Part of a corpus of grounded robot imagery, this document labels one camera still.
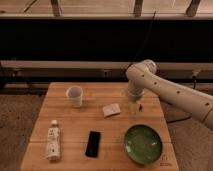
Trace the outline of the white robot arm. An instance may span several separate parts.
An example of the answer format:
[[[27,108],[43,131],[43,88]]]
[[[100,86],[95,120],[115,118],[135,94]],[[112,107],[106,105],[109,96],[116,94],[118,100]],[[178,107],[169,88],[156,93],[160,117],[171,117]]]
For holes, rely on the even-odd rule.
[[[148,89],[213,130],[213,96],[163,79],[156,71],[152,60],[131,65],[126,71],[128,99],[136,102],[142,97],[143,90]]]

